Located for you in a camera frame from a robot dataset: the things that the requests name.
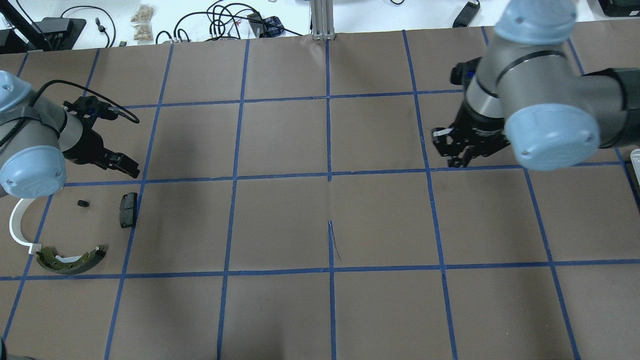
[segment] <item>plastic bag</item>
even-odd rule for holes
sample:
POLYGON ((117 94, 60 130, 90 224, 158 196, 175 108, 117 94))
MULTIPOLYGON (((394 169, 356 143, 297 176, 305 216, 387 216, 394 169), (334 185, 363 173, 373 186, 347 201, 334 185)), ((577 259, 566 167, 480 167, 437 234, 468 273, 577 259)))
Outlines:
POLYGON ((154 34, 151 31, 151 18, 156 9, 149 4, 141 4, 138 11, 131 17, 133 26, 133 40, 153 41, 154 34))

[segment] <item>power adapter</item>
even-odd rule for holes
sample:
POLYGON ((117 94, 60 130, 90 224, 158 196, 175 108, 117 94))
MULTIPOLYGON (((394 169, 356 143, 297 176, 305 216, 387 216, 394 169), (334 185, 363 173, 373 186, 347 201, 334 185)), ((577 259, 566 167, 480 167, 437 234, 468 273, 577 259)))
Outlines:
POLYGON ((606 16, 640 17, 640 0, 600 0, 606 16))
POLYGON ((100 31, 101 33, 107 31, 107 29, 100 25, 100 19, 99 18, 95 18, 95 25, 98 27, 98 31, 100 31))
POLYGON ((467 2, 465 7, 462 9, 458 17, 453 22, 454 28, 466 28, 469 24, 474 20, 474 17, 478 14, 480 10, 480 2, 477 4, 472 2, 467 2))

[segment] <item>white table surface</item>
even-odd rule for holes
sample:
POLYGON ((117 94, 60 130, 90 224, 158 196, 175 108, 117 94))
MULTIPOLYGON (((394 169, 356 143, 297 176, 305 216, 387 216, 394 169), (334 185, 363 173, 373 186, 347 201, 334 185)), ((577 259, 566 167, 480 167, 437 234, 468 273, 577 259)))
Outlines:
MULTIPOLYGON (((598 0, 574 0, 578 8, 578 21, 594 21, 619 19, 606 17, 598 5, 598 0)), ((152 31, 167 30, 173 33, 175 23, 189 12, 205 11, 213 0, 148 0, 142 3, 151 4, 157 11, 152 19, 152 31)), ((233 0, 224 0, 221 4, 229 4, 233 0)), ((305 0, 240 0, 256 8, 263 17, 276 15, 282 24, 301 34, 309 33, 310 12, 305 0)), ((509 0, 481 0, 482 7, 471 26, 494 25, 509 0)), ((20 2, 29 15, 39 21, 43 17, 56 17, 71 6, 94 5, 108 11, 116 24, 116 41, 126 40, 127 45, 136 45, 133 40, 133 29, 129 23, 141 1, 131 0, 22 0, 20 2)), ((404 4, 395 6, 389 0, 334 0, 334 21, 336 33, 359 33, 373 31, 393 31, 411 29, 450 28, 453 20, 467 0, 405 0, 404 4)), ((84 18, 87 25, 78 39, 74 49, 90 49, 103 47, 106 37, 97 31, 94 19, 100 18, 107 27, 109 35, 113 33, 109 19, 100 11, 85 9, 71 11, 68 17, 84 18)), ((194 15, 180 25, 194 41, 209 38, 209 21, 205 15, 194 15)), ((241 37, 252 37, 246 21, 240 26, 241 37)))

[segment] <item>light blue joint cap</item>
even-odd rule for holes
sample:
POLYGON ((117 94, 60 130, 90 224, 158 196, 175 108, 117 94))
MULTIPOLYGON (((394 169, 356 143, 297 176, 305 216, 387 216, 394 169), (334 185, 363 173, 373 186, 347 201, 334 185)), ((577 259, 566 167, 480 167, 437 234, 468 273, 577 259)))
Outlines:
POLYGON ((600 128, 586 111, 565 104, 539 104, 514 113, 504 126, 518 162, 531 170, 570 167, 600 146, 600 128))
POLYGON ((10 72, 0 70, 0 112, 9 110, 21 102, 29 90, 29 83, 16 78, 10 72))
POLYGON ((49 196, 67 181, 65 157, 59 149, 39 145, 16 152, 0 168, 4 190, 15 197, 49 196))
POLYGON ((560 44, 571 36, 576 18, 571 0, 511 0, 495 33, 521 44, 560 44))

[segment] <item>black cable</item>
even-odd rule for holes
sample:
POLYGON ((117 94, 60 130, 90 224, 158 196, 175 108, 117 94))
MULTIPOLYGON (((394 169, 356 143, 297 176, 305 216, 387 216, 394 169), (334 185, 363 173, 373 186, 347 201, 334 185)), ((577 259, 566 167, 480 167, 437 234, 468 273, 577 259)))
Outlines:
MULTIPOLYGON (((226 6, 216 5, 216 6, 213 7, 213 11, 212 12, 216 13, 216 8, 220 8, 219 14, 222 14, 223 12, 226 11, 229 15, 232 15, 231 14, 231 10, 229 10, 229 6, 230 5, 233 5, 233 4, 229 4, 229 5, 226 5, 226 6)), ((236 22, 236 18, 234 16, 231 16, 231 19, 227 20, 226 22, 222 22, 221 17, 222 16, 218 16, 218 18, 215 19, 215 21, 214 21, 214 22, 218 22, 220 24, 220 25, 216 26, 217 27, 217 31, 215 31, 214 33, 216 35, 218 35, 218 32, 220 32, 220 35, 223 36, 227 32, 227 25, 229 23, 233 22, 233 24, 234 24, 233 26, 236 29, 236 34, 237 34, 238 37, 240 37, 240 29, 238 29, 238 24, 236 22)))
POLYGON ((184 36, 187 37, 187 42, 191 41, 191 39, 189 38, 189 35, 187 34, 186 31, 184 31, 184 29, 178 29, 178 38, 180 39, 180 42, 182 42, 182 38, 180 37, 180 31, 181 30, 184 33, 184 36))
POLYGON ((20 8, 20 10, 22 10, 22 12, 24 13, 24 16, 27 17, 27 19, 29 19, 29 21, 31 21, 31 23, 36 27, 36 29, 38 29, 38 31, 40 32, 40 34, 42 36, 44 36, 44 32, 42 31, 42 29, 40 29, 40 26, 38 26, 38 24, 36 24, 35 21, 33 21, 33 19, 29 16, 29 14, 24 11, 24 8, 22 7, 22 5, 20 5, 20 1, 15 0, 15 3, 18 4, 18 7, 20 8))
MULTIPOLYGON (((209 7, 207 8, 207 11, 209 11, 212 7, 214 7, 216 4, 222 2, 222 0, 217 0, 215 3, 209 5, 209 7)), ((209 19, 209 21, 213 21, 213 19, 211 18, 211 16, 209 16, 209 14, 207 14, 207 18, 209 19)))
POLYGON ((4 136, 4 138, 2 138, 2 140, 0 140, 0 147, 2 147, 4 144, 6 144, 7 141, 9 141, 9 140, 11 140, 11 138, 13 138, 13 136, 20 130, 22 125, 24 125, 24 123, 27 121, 27 118, 19 117, 16 120, 18 120, 18 123, 16 123, 16 125, 14 125, 11 128, 11 130, 9 130, 9 132, 4 136))
POLYGON ((180 20, 178 20, 178 23, 176 23, 175 28, 173 29, 173 33, 176 34, 176 32, 178 31, 178 26, 180 25, 180 23, 184 19, 186 19, 186 18, 188 18, 189 16, 192 16, 192 15, 200 15, 200 14, 213 14, 213 15, 218 15, 218 16, 228 16, 228 17, 232 17, 232 18, 249 20, 249 22, 258 22, 258 23, 261 23, 263 25, 266 25, 266 26, 269 26, 269 27, 272 27, 272 28, 288 31, 288 32, 292 33, 293 35, 298 35, 299 37, 303 36, 302 34, 297 33, 295 31, 291 31, 291 30, 289 30, 287 28, 284 28, 282 26, 277 26, 277 25, 274 25, 274 24, 267 24, 264 21, 258 21, 258 20, 255 20, 255 19, 249 19, 247 17, 242 17, 242 16, 234 16, 234 15, 227 15, 227 14, 222 14, 222 13, 211 13, 211 12, 192 12, 192 13, 188 13, 187 15, 183 16, 182 18, 180 18, 180 20))
POLYGON ((42 93, 43 93, 43 92, 44 92, 44 91, 45 91, 49 86, 51 86, 51 85, 53 85, 53 84, 65 84, 65 85, 75 86, 76 88, 80 88, 80 89, 82 89, 82 90, 84 90, 84 91, 88 92, 89 94, 96 95, 97 97, 100 97, 100 98, 102 98, 102 99, 104 99, 104 100, 107 100, 107 102, 110 102, 111 104, 113 104, 113 106, 117 107, 118 109, 120 109, 120 110, 124 111, 126 114, 129 114, 129 115, 131 116, 131 117, 129 117, 128 115, 123 114, 123 113, 121 112, 119 115, 121 115, 123 118, 125 118, 125 119, 127 119, 127 120, 129 120, 129 121, 131 121, 131 122, 133 122, 133 123, 135 123, 135 124, 139 124, 139 123, 140 123, 140 119, 138 119, 138 117, 137 117, 134 113, 132 113, 131 111, 129 111, 129 110, 125 109, 125 108, 123 108, 121 105, 117 104, 115 101, 113 101, 113 100, 109 99, 108 97, 106 97, 106 96, 104 96, 104 95, 102 95, 102 94, 99 94, 99 93, 97 93, 97 92, 95 92, 95 91, 93 91, 93 90, 91 90, 91 89, 89 89, 89 88, 86 88, 86 87, 84 87, 84 86, 82 86, 82 85, 78 85, 78 84, 76 84, 76 83, 72 83, 71 81, 67 81, 67 80, 59 80, 59 79, 56 79, 56 80, 51 80, 51 81, 49 81, 49 82, 45 83, 44 85, 42 85, 42 86, 40 87, 40 89, 38 90, 38 92, 37 92, 37 93, 36 93, 36 94, 31 98, 31 100, 29 101, 28 106, 29 106, 30 108, 32 108, 32 107, 36 104, 36 102, 38 101, 38 99, 40 98, 40 96, 42 96, 42 93))
POLYGON ((107 47, 113 47, 113 43, 115 43, 116 41, 116 23, 113 22, 113 18, 111 17, 111 15, 109 15, 109 13, 103 9, 103 8, 99 8, 98 6, 93 6, 93 5, 78 5, 78 6, 71 6, 70 8, 66 9, 65 11, 63 11, 60 14, 60 17, 65 16, 65 14, 69 11, 69 10, 73 10, 73 9, 80 9, 80 8, 89 8, 89 9, 96 9, 96 10, 100 10, 103 13, 105 13, 107 15, 107 17, 109 18, 109 20, 111 20, 111 25, 113 26, 113 39, 111 39, 111 43, 109 44, 109 46, 107 47))
MULTIPOLYGON (((220 26, 218 26, 218 31, 220 32, 220 36, 223 36, 223 35, 225 34, 225 32, 227 31, 227 27, 226 27, 226 25, 227 25, 227 24, 229 24, 230 22, 233 22, 233 24, 234 24, 234 28, 236 29, 237 38, 241 38, 241 36, 240 36, 240 29, 238 28, 238 24, 237 24, 237 21, 236 21, 236 17, 237 17, 241 12, 247 12, 247 11, 253 11, 254 13, 257 13, 257 12, 256 12, 256 9, 252 8, 251 6, 249 6, 249 5, 247 5, 247 4, 232 3, 232 4, 228 4, 228 5, 226 5, 226 6, 218 5, 220 8, 222 8, 222 9, 220 10, 220 14, 222 14, 222 11, 225 11, 225 10, 226 10, 226 11, 227 11, 227 13, 228 13, 229 15, 231 15, 231 10, 229 10, 228 8, 229 8, 229 6, 232 6, 232 5, 242 5, 242 6, 245 6, 245 7, 247 7, 247 8, 246 8, 246 9, 242 9, 242 10, 238 11, 238 12, 237 12, 235 15, 233 15, 233 16, 231 17, 231 19, 229 19, 227 22, 222 22, 222 20, 220 19, 220 16, 218 17, 218 19, 215 19, 215 20, 214 20, 214 22, 216 22, 216 21, 217 21, 217 22, 221 23, 221 28, 220 28, 220 26)), ((211 37, 213 37, 213 33, 211 33, 211 26, 209 26, 209 34, 211 34, 211 37)))
POLYGON ((210 39, 207 39, 205 41, 216 41, 216 40, 221 39, 221 38, 232 38, 232 39, 240 40, 240 38, 237 38, 237 37, 224 37, 224 36, 220 35, 217 38, 210 38, 210 39))
POLYGON ((173 42, 173 38, 171 37, 171 34, 169 34, 169 31, 167 31, 167 30, 162 30, 162 31, 160 31, 160 32, 156 35, 156 44, 158 43, 158 38, 159 38, 159 37, 160 37, 160 35, 162 35, 162 34, 166 34, 166 36, 168 36, 168 37, 169 37, 169 40, 170 40, 171 42, 173 42))

